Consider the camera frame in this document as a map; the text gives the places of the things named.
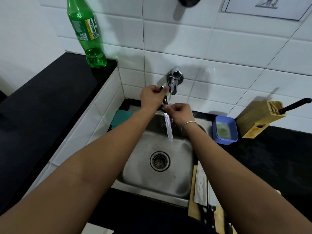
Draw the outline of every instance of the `drain ring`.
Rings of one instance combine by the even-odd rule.
[[[150,158],[151,167],[157,172],[166,171],[170,166],[170,158],[163,151],[156,151]]]

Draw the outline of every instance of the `stainless steel sink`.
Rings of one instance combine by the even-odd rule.
[[[130,106],[129,111],[139,109]],[[196,121],[211,136],[212,123]],[[171,144],[163,112],[157,111],[112,188],[187,207],[198,159],[186,134],[175,123],[172,131]]]

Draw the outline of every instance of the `bracelet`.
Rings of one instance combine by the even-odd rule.
[[[188,122],[185,122],[183,125],[181,125],[181,131],[183,131],[183,126],[186,125],[187,123],[191,123],[191,122],[195,122],[197,125],[198,123],[196,121],[188,121]]]

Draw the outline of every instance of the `blue plastic container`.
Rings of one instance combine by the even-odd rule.
[[[224,139],[224,138],[219,137],[217,133],[217,129],[216,129],[217,122],[228,124],[230,128],[231,139]],[[232,144],[233,142],[236,142],[238,140],[238,133],[237,133],[235,120],[231,117],[216,116],[216,119],[213,122],[213,140],[216,143],[225,144],[225,145],[229,145],[229,144]]]

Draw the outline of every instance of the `green plastic bottle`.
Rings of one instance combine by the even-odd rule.
[[[76,32],[90,67],[106,66],[99,31],[93,12],[85,0],[67,0],[67,15]]]

